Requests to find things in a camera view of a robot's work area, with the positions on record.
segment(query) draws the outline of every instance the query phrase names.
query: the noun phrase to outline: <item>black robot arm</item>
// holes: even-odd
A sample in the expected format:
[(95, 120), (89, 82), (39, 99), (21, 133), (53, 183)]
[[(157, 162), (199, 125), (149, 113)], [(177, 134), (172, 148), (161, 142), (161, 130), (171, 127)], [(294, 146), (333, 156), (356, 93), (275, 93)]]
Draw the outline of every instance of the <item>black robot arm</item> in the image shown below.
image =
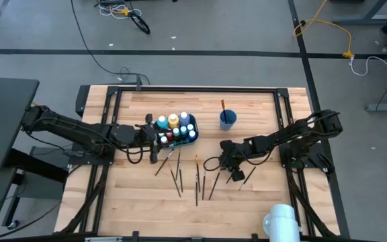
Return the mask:
[[(233, 143), (231, 140), (220, 142), (223, 152), (219, 156), (219, 166), (231, 173), (234, 182), (245, 178), (240, 164), (243, 161), (251, 165), (260, 165), (267, 161), (274, 147), (290, 142), (290, 152), (293, 157), (305, 153), (319, 140), (333, 138), (343, 131), (338, 119), (338, 113), (323, 110), (313, 113), (307, 118), (297, 120), (295, 123), (268, 136), (254, 136), (245, 138), (243, 143)], [(250, 159), (267, 156), (262, 162), (253, 163)]]
[(34, 106), (26, 111), (21, 121), (24, 132), (48, 131), (81, 145), (85, 151), (103, 156), (112, 149), (123, 151), (129, 158), (129, 148), (150, 148), (150, 162), (157, 162), (158, 147), (154, 146), (155, 130), (152, 114), (147, 114), (146, 124), (133, 126), (124, 124), (87, 124), (57, 114), (46, 106)]

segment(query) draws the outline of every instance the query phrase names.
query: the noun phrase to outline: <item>wooden table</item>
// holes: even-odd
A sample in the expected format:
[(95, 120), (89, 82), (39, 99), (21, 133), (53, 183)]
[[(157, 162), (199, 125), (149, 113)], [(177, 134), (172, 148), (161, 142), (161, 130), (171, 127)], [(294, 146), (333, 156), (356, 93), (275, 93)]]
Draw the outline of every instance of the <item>wooden table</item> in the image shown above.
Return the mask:
[[(92, 85), (89, 90), (83, 121), (100, 123), (106, 85)], [(311, 110), (305, 88), (289, 88), (290, 103), (295, 120), (310, 115)], [(220, 100), (226, 108), (237, 113), (231, 130), (219, 129)], [(159, 162), (151, 165), (148, 154), (138, 165), (130, 164), (125, 154), (118, 151), (110, 167), (105, 188), (99, 232), (104, 235), (131, 236), (139, 231), (147, 237), (224, 237), (251, 238), (257, 233), (266, 238), (262, 220), (274, 204), (290, 204), (285, 170), (280, 164), (278, 149), (269, 160), (257, 166), (241, 191), (241, 181), (225, 184), (230, 174), (222, 171), (211, 200), (208, 196), (218, 171), (207, 172), (205, 199), (195, 205), (195, 155), (202, 163), (208, 157), (219, 156), (221, 140), (242, 142), (243, 138), (270, 134), (278, 130), (273, 96), (268, 93), (214, 93), (184, 91), (123, 91), (118, 114), (118, 124), (144, 124), (146, 114), (160, 115), (186, 111), (196, 117), (200, 137), (196, 143), (181, 149), (183, 193), (179, 198), (171, 174), (165, 166), (158, 176), (155, 172), (169, 151), (159, 153)], [(178, 149), (169, 158), (175, 171)], [(217, 163), (211, 161), (209, 166)], [(244, 162), (241, 169), (246, 174), (253, 167)], [(85, 199), (91, 167), (76, 170), (67, 181), (55, 231), (61, 230), (74, 217)], [(326, 176), (318, 169), (305, 169), (310, 203), (323, 222), (334, 233), (339, 233), (333, 201)], [(299, 204), (300, 216), (304, 212)], [(94, 207), (89, 213), (91, 228)]]

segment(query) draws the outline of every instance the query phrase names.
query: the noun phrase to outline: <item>paint bottle tray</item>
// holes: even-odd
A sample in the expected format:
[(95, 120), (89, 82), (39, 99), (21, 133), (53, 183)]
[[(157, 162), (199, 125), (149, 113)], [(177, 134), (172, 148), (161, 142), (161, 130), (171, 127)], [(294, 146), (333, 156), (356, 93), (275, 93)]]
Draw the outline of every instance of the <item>paint bottle tray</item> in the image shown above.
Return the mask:
[(160, 149), (174, 149), (175, 147), (182, 147), (185, 145), (191, 145), (191, 144), (195, 143), (198, 140), (198, 138), (200, 137), (200, 130), (198, 130), (198, 125), (196, 124), (196, 119), (195, 119), (194, 115), (189, 114), (189, 119), (190, 119), (189, 123), (193, 125), (193, 131), (195, 131), (195, 133), (196, 133), (195, 139), (189, 140), (188, 137), (186, 137), (186, 138), (180, 137), (180, 139), (173, 140), (172, 142), (169, 142), (169, 144), (167, 146), (164, 146), (164, 147), (162, 146), (161, 138), (159, 137), (159, 135), (157, 133), (172, 132), (172, 130), (170, 128), (162, 129), (155, 122), (155, 130), (157, 132), (156, 138), (157, 138), (157, 143), (158, 143), (159, 148)]

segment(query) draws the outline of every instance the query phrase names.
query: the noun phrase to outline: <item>yellow cable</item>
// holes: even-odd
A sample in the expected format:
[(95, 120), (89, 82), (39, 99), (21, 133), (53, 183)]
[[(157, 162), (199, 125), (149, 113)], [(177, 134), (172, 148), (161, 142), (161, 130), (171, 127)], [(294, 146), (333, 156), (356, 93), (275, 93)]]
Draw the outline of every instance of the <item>yellow cable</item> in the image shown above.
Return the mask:
[(340, 30), (343, 30), (344, 32), (346, 32), (346, 34), (349, 36), (349, 47), (347, 48), (347, 52), (344, 52), (343, 53), (343, 56), (346, 57), (346, 58), (351, 58), (351, 57), (354, 57), (355, 55), (352, 54), (352, 51), (351, 51), (351, 47), (352, 47), (352, 35), (350, 34), (350, 32), (348, 30), (346, 30), (345, 28), (337, 25), (337, 24), (334, 24), (334, 23), (331, 23), (331, 22), (328, 22), (328, 21), (325, 21), (325, 20), (321, 20), (321, 19), (317, 19), (317, 16), (319, 15), (320, 11), (322, 10), (323, 6), (325, 5), (325, 3), (327, 2), (328, 0), (324, 0), (322, 5), (319, 7), (319, 9), (317, 10), (316, 12), (316, 15), (312, 18), (312, 19), (308, 19), (306, 20), (306, 22), (308, 22), (307, 26), (303, 29), (303, 30), (300, 30), (299, 33), (296, 34), (296, 30), (300, 29), (302, 24), (298, 24), (298, 26), (296, 26), (296, 28), (294, 29), (294, 31), (292, 32), (292, 36), (293, 37), (298, 37), (300, 36), (303, 32), (305, 32), (309, 27), (310, 25), (313, 23), (313, 22), (319, 22), (319, 23), (322, 23), (322, 24), (328, 24), (328, 25), (331, 25), (331, 26), (334, 26), (334, 27), (337, 27), (339, 28)]

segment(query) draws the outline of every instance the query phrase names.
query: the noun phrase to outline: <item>white cylinder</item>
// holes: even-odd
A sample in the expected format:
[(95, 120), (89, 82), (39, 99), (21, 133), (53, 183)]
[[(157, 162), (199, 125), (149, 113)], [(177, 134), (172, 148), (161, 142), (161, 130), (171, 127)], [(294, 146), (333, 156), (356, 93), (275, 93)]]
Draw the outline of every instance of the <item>white cylinder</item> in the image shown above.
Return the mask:
[(300, 242), (300, 230), (295, 220), (294, 208), (276, 204), (262, 221), (263, 230), (270, 242)]

